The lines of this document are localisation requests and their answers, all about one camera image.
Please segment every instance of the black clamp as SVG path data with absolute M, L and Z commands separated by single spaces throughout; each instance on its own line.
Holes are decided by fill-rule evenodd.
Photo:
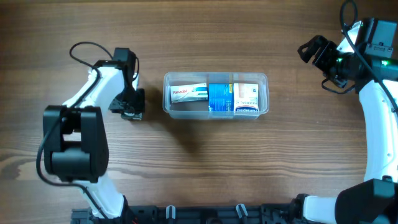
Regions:
M 239 204 L 236 207 L 236 212 L 238 213 L 238 217 L 242 219 L 242 224 L 248 224 L 248 211 L 244 204 Z
M 329 41 L 321 35 L 316 35 L 307 43 L 301 45 L 297 52 L 300 55 L 300 58 L 308 63 L 312 56 L 317 54 L 317 52 L 321 49 L 321 52 L 328 45 Z
M 124 89 L 118 94 L 109 106 L 112 113 L 121 114 L 122 119 L 141 120 L 145 113 L 145 91 L 144 89 L 134 89 L 132 83 L 139 75 L 138 58 L 134 52 L 128 48 L 115 48 L 112 60 L 99 60 L 95 63 L 96 67 L 113 67 L 123 73 Z
M 173 205 L 166 207 L 166 219 L 168 224 L 175 223 L 175 207 Z

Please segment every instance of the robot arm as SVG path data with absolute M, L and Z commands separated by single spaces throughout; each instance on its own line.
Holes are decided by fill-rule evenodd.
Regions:
M 355 46 L 366 57 L 374 72 L 382 78 L 383 84 L 395 99 L 398 98 L 398 61 L 391 59 L 390 46 L 396 26 L 391 21 L 366 19 L 355 26 L 357 33 L 352 30 L 349 32 L 350 36 L 358 36 Z M 336 47 L 324 37 L 316 36 L 301 46 L 298 52 L 305 62 L 315 56 L 313 64 L 326 76 L 322 85 L 331 81 L 337 87 L 344 88 L 348 80 L 355 82 L 366 121 L 368 163 L 365 182 L 342 191 L 338 197 L 306 197 L 303 216 L 307 220 L 321 223 L 373 222 L 375 218 L 379 218 L 380 222 L 394 222 L 397 215 L 396 212 L 391 213 L 391 210 L 397 210 L 397 203 L 394 203 L 398 192 L 397 113 L 386 92 L 373 80 L 347 45 L 346 39 Z
M 100 219 L 117 221 L 132 217 L 126 199 L 106 173 L 109 151 L 103 117 L 111 110 L 121 113 L 124 119 L 142 118 L 144 90 L 137 89 L 139 74 L 134 73 L 135 61 L 136 56 L 129 49 L 115 49 L 112 60 L 98 61 L 95 67 L 101 76 L 96 85 L 80 104 L 68 109 L 63 125 L 55 129 L 44 146 L 47 172 L 57 175 L 62 182 L 84 186 L 87 192 L 80 191 L 90 204 L 93 216 Z M 63 106 L 47 107 L 44 134 L 94 84 L 96 76 L 96 70 L 92 70 L 87 83 Z M 63 135 L 73 132 L 81 132 L 81 141 L 64 140 Z

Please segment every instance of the wooden table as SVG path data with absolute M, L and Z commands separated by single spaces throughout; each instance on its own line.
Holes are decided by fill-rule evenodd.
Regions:
M 0 5 L 0 223 L 68 223 L 88 206 L 76 189 L 39 181 L 34 165 L 44 108 L 86 82 L 68 56 L 82 40 L 141 61 L 145 119 L 105 121 L 109 174 L 130 205 L 284 203 L 363 181 L 358 95 L 322 90 L 321 71 L 297 54 L 316 34 L 341 40 L 341 1 L 25 2 Z M 398 20 L 397 1 L 357 3 L 360 17 Z M 106 58 L 89 46 L 76 54 Z M 170 71 L 265 73 L 271 109 L 254 121 L 172 120 L 161 106 Z

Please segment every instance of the transparent plastic box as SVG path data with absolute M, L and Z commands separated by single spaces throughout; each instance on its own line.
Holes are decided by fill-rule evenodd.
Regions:
M 259 85 L 259 111 L 208 111 L 208 100 L 172 103 L 170 86 L 196 83 L 253 83 Z M 164 77 L 163 110 L 174 119 L 257 119 L 269 110 L 267 76 L 263 73 L 169 72 Z

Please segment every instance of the black cable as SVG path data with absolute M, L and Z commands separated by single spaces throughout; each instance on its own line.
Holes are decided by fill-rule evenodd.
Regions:
M 79 42 L 75 45 L 73 45 L 70 50 L 69 50 L 69 56 L 71 56 L 71 58 L 73 58 L 74 60 L 76 60 L 77 62 L 82 63 L 83 65 L 87 65 L 89 66 L 91 69 L 95 70 L 95 72 L 97 73 L 97 76 L 93 82 L 93 84 L 90 85 L 90 87 L 87 88 L 87 90 L 76 100 L 76 102 L 74 102 L 74 104 L 72 104 L 65 112 L 63 112 L 60 117 L 56 120 L 56 122 L 54 122 L 54 124 L 51 126 L 50 130 L 47 131 L 47 133 L 45 133 L 45 136 L 42 140 L 42 142 L 40 143 L 39 146 L 39 150 L 37 151 L 37 157 L 36 157 L 36 171 L 37 171 L 37 175 L 39 175 L 40 179 L 42 179 L 46 184 L 52 185 L 52 186 L 56 186 L 56 187 L 78 187 L 80 188 L 84 194 L 87 195 L 87 197 L 89 198 L 89 200 L 92 202 L 92 204 L 94 205 L 94 207 L 99 211 L 99 213 L 105 218 L 108 219 L 108 217 L 105 215 L 104 211 L 102 211 L 101 207 L 95 202 L 95 200 L 93 199 L 93 197 L 91 196 L 91 194 L 89 193 L 89 191 L 87 190 L 87 188 L 83 185 L 80 184 L 74 184 L 74 183 L 68 183 L 68 184 L 63 184 L 63 183 L 56 183 L 56 182 L 52 182 L 50 180 L 48 180 L 42 173 L 42 168 L 40 166 L 41 160 L 42 160 L 42 154 L 43 154 L 43 150 L 44 150 L 44 144 L 47 141 L 47 139 L 49 138 L 49 136 L 54 132 L 54 129 L 58 126 L 58 125 L 62 125 L 62 119 L 71 112 L 72 109 L 74 109 L 75 106 L 79 105 L 83 99 L 87 96 L 87 94 L 96 86 L 96 84 L 99 82 L 100 78 L 101 78 L 101 72 L 98 70 L 98 68 L 94 67 L 93 65 L 84 62 L 78 58 L 76 58 L 73 54 L 72 51 L 75 47 L 81 45 L 81 44 L 92 44 L 95 46 L 98 46 L 99 48 L 103 49 L 111 58 L 112 55 L 101 45 L 94 43 L 94 42 Z
M 354 21 L 347 26 L 344 23 L 344 9 L 346 7 L 346 5 L 348 3 L 351 3 L 354 7 Z M 378 83 L 381 88 L 383 89 L 383 91 L 386 93 L 388 99 L 390 100 L 393 109 L 391 110 L 393 113 L 397 113 L 398 114 L 398 105 L 394 99 L 394 97 L 392 97 L 390 91 L 387 89 L 387 87 L 385 86 L 385 84 L 383 83 L 382 79 L 376 74 L 374 73 L 373 69 L 369 66 L 369 64 L 366 62 L 366 60 L 363 58 L 363 56 L 360 54 L 360 52 L 358 51 L 358 49 L 355 47 L 353 41 L 351 40 L 351 38 L 348 35 L 348 31 L 351 29 L 351 27 L 354 25 L 354 23 L 356 22 L 358 18 L 358 8 L 356 7 L 356 4 L 353 0 L 346 0 L 343 5 L 341 5 L 340 8 L 340 26 L 341 29 L 343 30 L 343 35 L 347 38 L 347 41 L 349 43 L 349 45 L 353 48 L 355 54 L 358 56 L 358 58 L 361 60 L 362 64 L 365 66 L 365 68 L 370 72 L 370 74 L 373 76 L 374 81 L 376 81 L 376 83 Z

